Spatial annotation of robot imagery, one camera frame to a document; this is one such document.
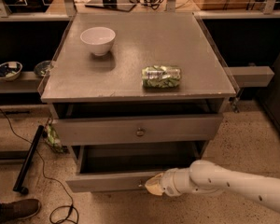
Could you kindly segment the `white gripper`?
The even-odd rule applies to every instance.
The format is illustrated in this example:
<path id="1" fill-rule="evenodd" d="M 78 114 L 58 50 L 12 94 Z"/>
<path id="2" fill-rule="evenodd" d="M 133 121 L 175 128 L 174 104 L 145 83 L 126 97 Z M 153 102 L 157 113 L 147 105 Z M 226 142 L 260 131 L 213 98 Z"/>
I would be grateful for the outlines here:
<path id="1" fill-rule="evenodd" d="M 170 197 L 177 197 L 182 194 L 179 190 L 184 183 L 185 174 L 182 169 L 169 169 L 164 173 L 151 177 L 145 184 L 147 191 L 156 196 L 163 193 Z"/>

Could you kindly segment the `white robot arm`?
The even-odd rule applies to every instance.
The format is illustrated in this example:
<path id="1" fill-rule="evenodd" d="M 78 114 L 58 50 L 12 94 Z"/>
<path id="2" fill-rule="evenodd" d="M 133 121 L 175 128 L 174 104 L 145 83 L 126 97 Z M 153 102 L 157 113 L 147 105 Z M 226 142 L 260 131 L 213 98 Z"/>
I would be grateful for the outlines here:
<path id="1" fill-rule="evenodd" d="M 171 197 L 185 193 L 215 195 L 227 190 L 280 213 L 279 178 L 236 172 L 205 160 L 157 174 L 145 187 L 153 195 Z"/>

